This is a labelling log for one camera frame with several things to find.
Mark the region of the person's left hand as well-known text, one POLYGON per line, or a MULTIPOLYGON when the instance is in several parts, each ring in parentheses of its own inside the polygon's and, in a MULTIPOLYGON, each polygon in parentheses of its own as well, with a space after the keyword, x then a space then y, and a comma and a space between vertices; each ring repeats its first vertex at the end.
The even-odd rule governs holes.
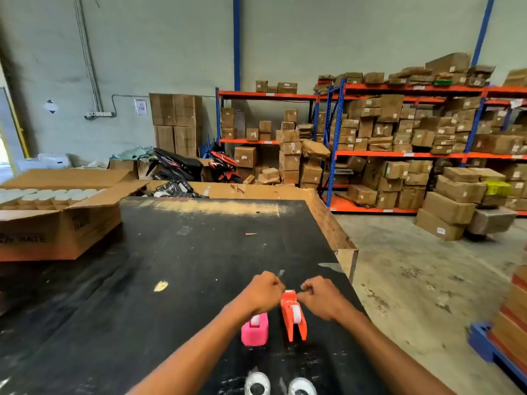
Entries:
POLYGON ((239 298, 249 316, 268 312, 276 305, 264 305, 264 271, 253 277, 251 282, 240 293, 239 298))

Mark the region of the orange tape dispenser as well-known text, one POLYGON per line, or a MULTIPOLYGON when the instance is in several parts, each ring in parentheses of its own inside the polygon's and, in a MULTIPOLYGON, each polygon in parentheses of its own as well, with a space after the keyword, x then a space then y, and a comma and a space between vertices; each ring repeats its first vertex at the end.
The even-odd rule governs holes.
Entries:
POLYGON ((294 290, 286 290, 280 299, 280 308, 287 332, 289 342, 293 342, 295 329, 298 330, 302 341, 307 340, 307 323, 297 301, 297 293, 294 290))

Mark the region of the person's right forearm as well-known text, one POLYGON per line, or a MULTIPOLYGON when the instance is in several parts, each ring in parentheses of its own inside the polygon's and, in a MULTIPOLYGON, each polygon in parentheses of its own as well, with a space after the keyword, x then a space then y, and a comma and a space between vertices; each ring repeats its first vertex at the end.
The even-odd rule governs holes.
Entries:
POLYGON ((355 339, 393 395, 456 395, 383 334, 348 301, 340 301, 334 319, 355 339))

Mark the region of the pink tape dispenser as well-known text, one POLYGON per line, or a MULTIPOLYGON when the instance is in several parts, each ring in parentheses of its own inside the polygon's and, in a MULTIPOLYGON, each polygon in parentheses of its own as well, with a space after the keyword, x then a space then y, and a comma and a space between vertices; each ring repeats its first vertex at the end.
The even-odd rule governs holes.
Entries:
POLYGON ((241 342, 246 347, 264 346, 268 340, 269 323, 267 312, 256 314, 241 328, 241 342))

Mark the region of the white tape roll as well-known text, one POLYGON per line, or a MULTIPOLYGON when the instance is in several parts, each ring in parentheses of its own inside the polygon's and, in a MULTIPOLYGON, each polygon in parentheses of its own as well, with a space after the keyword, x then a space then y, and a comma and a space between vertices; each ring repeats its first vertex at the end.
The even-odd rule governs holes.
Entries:
POLYGON ((287 395, 317 395, 317 390, 307 378, 297 377, 288 385, 287 395))
POLYGON ((270 395, 270 380, 263 372, 252 371, 244 384, 244 395, 270 395))

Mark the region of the black table mat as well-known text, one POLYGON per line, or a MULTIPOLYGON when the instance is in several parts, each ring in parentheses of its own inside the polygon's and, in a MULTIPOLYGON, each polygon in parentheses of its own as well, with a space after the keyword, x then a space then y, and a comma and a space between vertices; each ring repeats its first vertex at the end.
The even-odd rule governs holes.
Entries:
POLYGON ((0 395, 121 395, 262 271, 365 312, 305 201, 121 202, 80 258, 0 264, 0 395))

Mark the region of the tall stack of cardboard boxes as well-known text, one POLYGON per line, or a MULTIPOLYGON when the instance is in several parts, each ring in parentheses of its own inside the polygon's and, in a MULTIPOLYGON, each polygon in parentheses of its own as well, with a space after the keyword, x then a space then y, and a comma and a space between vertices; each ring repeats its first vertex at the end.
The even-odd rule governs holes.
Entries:
POLYGON ((330 158, 329 149, 320 142, 301 139, 297 130, 279 130, 279 176, 284 185, 316 190, 323 176, 322 162, 330 158))

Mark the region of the black plastic bag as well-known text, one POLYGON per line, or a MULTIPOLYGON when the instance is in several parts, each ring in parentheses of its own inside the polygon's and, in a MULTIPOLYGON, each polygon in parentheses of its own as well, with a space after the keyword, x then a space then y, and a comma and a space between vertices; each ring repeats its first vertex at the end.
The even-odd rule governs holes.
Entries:
POLYGON ((208 199, 206 195, 200 195, 186 180, 170 180, 157 187, 153 192, 154 198, 178 198, 178 199, 208 199))

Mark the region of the floor pile of cardboard boxes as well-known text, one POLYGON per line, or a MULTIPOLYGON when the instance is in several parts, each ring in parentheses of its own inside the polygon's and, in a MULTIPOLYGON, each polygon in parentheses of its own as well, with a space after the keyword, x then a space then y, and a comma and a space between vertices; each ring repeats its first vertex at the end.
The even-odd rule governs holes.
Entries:
POLYGON ((434 190, 426 193, 415 225, 445 241, 487 237, 465 231, 476 209, 506 208, 507 197, 485 196, 486 180, 506 182, 503 174, 486 167, 444 167, 434 190))

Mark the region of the large brown cardboard box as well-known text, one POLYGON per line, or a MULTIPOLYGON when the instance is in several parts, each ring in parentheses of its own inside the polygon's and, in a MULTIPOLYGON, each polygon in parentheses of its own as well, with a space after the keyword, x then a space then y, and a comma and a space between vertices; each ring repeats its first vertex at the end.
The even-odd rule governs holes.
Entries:
POLYGON ((173 94, 149 93, 153 124, 155 126, 175 126, 175 107, 173 94))
POLYGON ((155 147, 161 150, 175 153, 175 134, 174 126, 154 126, 155 147))
POLYGON ((198 95, 173 94, 175 110, 174 126, 202 127, 202 97, 198 95))
POLYGON ((194 159, 200 157, 201 127, 174 126, 173 132, 176 154, 194 159))

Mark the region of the blue pallet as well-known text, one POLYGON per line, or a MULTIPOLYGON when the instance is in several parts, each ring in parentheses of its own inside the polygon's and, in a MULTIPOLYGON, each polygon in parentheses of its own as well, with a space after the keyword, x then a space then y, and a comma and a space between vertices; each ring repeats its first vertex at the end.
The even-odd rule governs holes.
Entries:
POLYGON ((527 395, 527 365, 491 340, 491 324, 470 324, 467 342, 485 362, 497 365, 522 393, 527 395))

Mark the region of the cardboard boxes on long rack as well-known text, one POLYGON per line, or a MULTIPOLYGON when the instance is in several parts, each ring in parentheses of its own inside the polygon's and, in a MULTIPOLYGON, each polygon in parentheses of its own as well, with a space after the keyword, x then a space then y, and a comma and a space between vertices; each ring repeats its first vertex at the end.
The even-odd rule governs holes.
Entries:
POLYGON ((386 75, 320 75, 313 139, 331 156, 317 189, 332 212, 413 213, 444 167, 495 170, 505 206, 527 216, 527 67, 491 85, 495 66, 455 52, 386 75))

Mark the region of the grey wrapped package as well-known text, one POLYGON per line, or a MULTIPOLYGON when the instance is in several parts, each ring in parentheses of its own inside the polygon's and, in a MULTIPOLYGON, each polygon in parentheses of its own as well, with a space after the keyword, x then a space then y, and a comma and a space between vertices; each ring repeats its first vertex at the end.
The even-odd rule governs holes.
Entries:
POLYGON ((513 225, 517 213, 504 207, 476 209, 465 231, 479 236, 507 232, 513 225))

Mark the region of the slanted blue steel column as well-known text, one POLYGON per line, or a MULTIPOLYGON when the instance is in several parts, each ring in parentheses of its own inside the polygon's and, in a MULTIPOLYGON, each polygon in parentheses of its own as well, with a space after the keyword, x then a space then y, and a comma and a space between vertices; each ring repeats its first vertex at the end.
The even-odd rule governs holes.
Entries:
POLYGON ((474 66, 478 65, 478 62, 479 62, 479 59, 480 59, 480 55, 481 55, 481 52, 482 52, 482 49, 483 49, 485 36, 486 36, 487 29, 488 29, 488 26, 489 26, 489 23, 490 23, 490 19, 491 19, 491 14, 492 14, 492 11, 493 11, 494 3, 495 3, 495 0, 487 0, 487 2, 486 2, 486 6, 485 6, 484 14, 483 14, 483 17, 482 17, 480 29, 479 29, 479 32, 478 32, 478 38, 476 40, 475 49, 474 49, 474 52, 473 52, 473 55, 472 55, 472 59, 471 59, 471 67, 474 67, 474 66))

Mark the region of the yellow door frame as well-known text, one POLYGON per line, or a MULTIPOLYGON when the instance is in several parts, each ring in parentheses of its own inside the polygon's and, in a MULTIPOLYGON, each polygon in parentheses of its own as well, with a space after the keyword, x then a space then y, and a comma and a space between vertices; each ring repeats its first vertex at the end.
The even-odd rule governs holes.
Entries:
POLYGON ((7 153, 12 175, 17 176, 21 173, 18 163, 30 157, 30 152, 9 89, 6 87, 0 87, 0 140, 7 153))

